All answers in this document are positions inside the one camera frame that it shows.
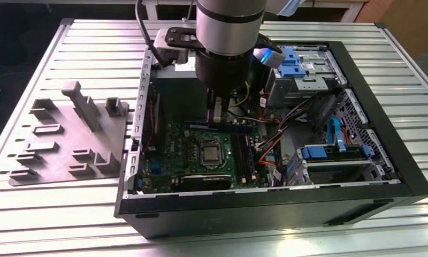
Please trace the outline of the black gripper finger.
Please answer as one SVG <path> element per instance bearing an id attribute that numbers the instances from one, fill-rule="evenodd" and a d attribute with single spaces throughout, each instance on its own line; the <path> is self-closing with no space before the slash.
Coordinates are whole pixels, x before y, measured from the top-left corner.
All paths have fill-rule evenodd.
<path id="1" fill-rule="evenodd" d="M 218 96 L 212 89 L 208 89 L 206 99 L 206 123 L 209 127 L 218 127 L 226 122 L 230 93 Z"/>

